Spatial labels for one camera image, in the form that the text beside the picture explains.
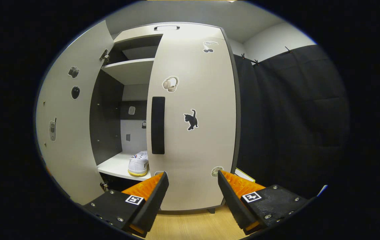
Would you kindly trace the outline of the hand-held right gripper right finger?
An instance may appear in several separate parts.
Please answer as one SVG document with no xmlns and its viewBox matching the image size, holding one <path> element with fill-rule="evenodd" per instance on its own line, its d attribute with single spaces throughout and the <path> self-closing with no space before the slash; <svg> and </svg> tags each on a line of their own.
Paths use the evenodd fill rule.
<svg viewBox="0 0 380 240">
<path fill-rule="evenodd" d="M 223 170 L 217 177 L 223 198 L 246 235 L 269 230 L 311 203 L 277 184 L 264 187 Z"/>
</svg>

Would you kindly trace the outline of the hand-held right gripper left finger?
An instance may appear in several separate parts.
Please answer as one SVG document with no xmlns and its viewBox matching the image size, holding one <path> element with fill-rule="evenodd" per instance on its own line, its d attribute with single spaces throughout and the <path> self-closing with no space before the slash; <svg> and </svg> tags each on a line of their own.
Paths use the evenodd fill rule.
<svg viewBox="0 0 380 240">
<path fill-rule="evenodd" d="M 82 208 L 120 231 L 145 237 L 152 229 L 168 187 L 167 172 L 157 172 L 126 190 L 108 190 Z"/>
</svg>

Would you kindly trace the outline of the white shoe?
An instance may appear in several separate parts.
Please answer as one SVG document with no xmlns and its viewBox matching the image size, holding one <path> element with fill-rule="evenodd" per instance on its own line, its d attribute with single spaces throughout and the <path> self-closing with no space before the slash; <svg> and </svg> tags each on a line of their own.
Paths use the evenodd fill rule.
<svg viewBox="0 0 380 240">
<path fill-rule="evenodd" d="M 141 151 L 129 158 L 128 173 L 132 176 L 145 176 L 148 172 L 148 152 Z"/>
</svg>

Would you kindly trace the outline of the white cabinet door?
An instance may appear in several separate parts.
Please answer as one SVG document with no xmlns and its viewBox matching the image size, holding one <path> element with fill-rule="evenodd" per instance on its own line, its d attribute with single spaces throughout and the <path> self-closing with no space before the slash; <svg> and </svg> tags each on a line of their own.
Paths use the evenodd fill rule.
<svg viewBox="0 0 380 240">
<path fill-rule="evenodd" d="M 220 28 L 191 23 L 161 34 L 147 105 L 151 173 L 167 172 L 162 211 L 216 208 L 219 170 L 231 170 L 236 141 L 236 89 L 231 52 Z M 165 153 L 152 153 L 152 97 L 165 97 Z"/>
<path fill-rule="evenodd" d="M 85 205 L 103 194 L 90 137 L 94 85 L 114 42 L 106 21 L 92 26 L 58 56 L 43 80 L 35 129 L 45 164 L 63 191 Z"/>
</svg>

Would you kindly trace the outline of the white shoe cabinet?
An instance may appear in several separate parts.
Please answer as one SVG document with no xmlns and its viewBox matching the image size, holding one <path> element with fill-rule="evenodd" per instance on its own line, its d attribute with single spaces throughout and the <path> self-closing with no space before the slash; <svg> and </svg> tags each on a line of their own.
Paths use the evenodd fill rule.
<svg viewBox="0 0 380 240">
<path fill-rule="evenodd" d="M 122 146 L 119 151 L 111 154 L 111 157 L 107 160 L 97 163 L 97 170 L 101 174 L 139 181 L 143 181 L 156 175 L 156 173 L 152 174 L 150 167 L 148 167 L 148 172 L 145 176 L 132 176 L 128 173 L 128 164 L 131 156 L 141 151 L 147 150 L 148 152 L 146 133 L 148 90 L 153 62 L 162 37 L 161 34 L 154 31 L 154 27 L 165 25 L 167 23 L 173 22 L 138 26 L 120 32 L 120 34 L 114 39 L 114 46 L 109 53 L 111 56 L 111 62 L 101 68 L 102 72 L 124 85 L 121 106 L 116 108 L 116 111 L 120 116 L 119 122 Z M 222 28 L 221 30 L 226 39 L 224 30 Z M 228 170 L 228 172 L 230 172 L 235 169 L 238 156 L 240 137 L 240 100 L 238 77 L 235 70 L 233 52 L 229 45 L 228 50 L 231 52 L 231 62 L 234 71 L 237 110 L 234 160 L 231 170 Z M 216 208 L 198 209 L 194 211 L 207 210 L 214 214 Z"/>
</svg>

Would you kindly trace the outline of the white flat box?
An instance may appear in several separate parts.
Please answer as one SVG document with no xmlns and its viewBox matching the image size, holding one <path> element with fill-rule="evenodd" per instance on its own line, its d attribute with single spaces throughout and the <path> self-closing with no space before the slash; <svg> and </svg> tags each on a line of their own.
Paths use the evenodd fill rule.
<svg viewBox="0 0 380 240">
<path fill-rule="evenodd" d="M 243 178 L 243 179 L 246 179 L 246 180 L 248 180 L 248 181 L 255 182 L 255 179 L 254 179 L 254 178 L 250 177 L 248 174 L 244 173 L 244 172 L 241 171 L 239 168 L 235 168 L 235 170 L 234 170 L 234 174 L 235 174 L 236 176 L 239 176 L 239 177 L 241 177 L 241 178 Z"/>
</svg>

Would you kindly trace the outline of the black backdrop cloth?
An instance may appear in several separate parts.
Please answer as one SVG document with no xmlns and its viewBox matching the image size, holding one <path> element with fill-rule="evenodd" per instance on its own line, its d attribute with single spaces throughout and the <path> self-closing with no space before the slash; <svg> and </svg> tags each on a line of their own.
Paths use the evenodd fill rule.
<svg viewBox="0 0 380 240">
<path fill-rule="evenodd" d="M 234 55 L 240 89 L 237 168 L 304 198 L 329 184 L 350 129 L 347 94 L 319 45 L 253 64 Z"/>
</svg>

